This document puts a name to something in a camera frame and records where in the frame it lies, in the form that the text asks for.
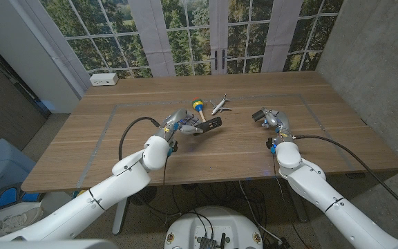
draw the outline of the sneaker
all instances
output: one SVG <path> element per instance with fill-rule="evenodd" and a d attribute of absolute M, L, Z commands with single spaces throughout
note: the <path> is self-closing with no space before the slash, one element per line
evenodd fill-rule
<path fill-rule="evenodd" d="M 35 207 L 27 212 L 0 221 L 0 237 L 32 225 L 42 217 L 43 213 L 42 207 Z"/>

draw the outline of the wall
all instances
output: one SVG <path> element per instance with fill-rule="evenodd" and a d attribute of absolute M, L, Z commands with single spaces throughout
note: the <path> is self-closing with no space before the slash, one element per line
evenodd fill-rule
<path fill-rule="evenodd" d="M 45 121 L 0 71 L 0 139 L 22 150 Z"/>
<path fill-rule="evenodd" d="M 67 81 L 9 1 L 0 0 L 0 54 L 52 113 L 79 102 Z"/>
<path fill-rule="evenodd" d="M 316 71 L 398 155 L 398 1 L 345 0 Z M 370 176 L 330 182 L 398 238 L 398 202 Z M 398 193 L 398 173 L 386 183 Z M 326 248 L 350 248 L 323 216 L 313 226 Z"/>

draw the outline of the gray wall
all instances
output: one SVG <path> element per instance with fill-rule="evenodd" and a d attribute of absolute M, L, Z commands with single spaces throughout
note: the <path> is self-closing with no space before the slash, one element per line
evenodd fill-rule
<path fill-rule="evenodd" d="M 316 71 L 398 155 L 398 1 L 345 0 Z M 388 178 L 398 193 L 398 173 Z M 398 202 L 369 175 L 330 182 L 398 239 Z M 320 213 L 313 218 L 325 248 L 350 247 Z"/>
<path fill-rule="evenodd" d="M 76 107 L 78 98 L 8 0 L 0 0 L 0 54 L 52 113 Z"/>

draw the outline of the wooden table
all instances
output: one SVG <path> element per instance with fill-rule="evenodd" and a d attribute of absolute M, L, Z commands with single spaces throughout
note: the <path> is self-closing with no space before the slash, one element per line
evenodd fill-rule
<path fill-rule="evenodd" d="M 316 72 L 208 75 L 120 80 L 116 86 L 91 87 L 24 181 L 27 192 L 90 188 L 111 175 L 124 129 L 141 116 L 162 121 L 191 100 L 205 103 L 224 95 L 232 111 L 216 114 L 223 125 L 201 136 L 176 134 L 179 150 L 168 160 L 165 183 L 203 183 L 271 178 L 272 155 L 265 146 L 273 129 L 261 127 L 252 114 L 261 107 L 284 111 L 293 134 L 332 138 L 376 171 L 397 170 L 398 158 L 380 137 Z M 126 137 L 123 155 L 142 149 L 156 132 L 147 121 Z M 302 157 L 327 174 L 363 172 L 351 156 L 328 142 L 297 140 Z M 163 170 L 151 172 L 151 185 L 161 185 Z"/>

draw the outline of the black connector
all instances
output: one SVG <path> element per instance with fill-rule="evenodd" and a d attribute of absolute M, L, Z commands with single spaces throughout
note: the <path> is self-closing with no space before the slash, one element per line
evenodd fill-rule
<path fill-rule="evenodd" d="M 254 122 L 257 120 L 260 120 L 261 118 L 264 118 L 265 114 L 263 113 L 262 110 L 256 112 L 255 114 L 252 115 L 252 118 L 254 119 Z"/>
<path fill-rule="evenodd" d="M 273 138 L 268 138 L 267 143 L 267 148 L 271 149 L 271 147 L 273 147 Z"/>

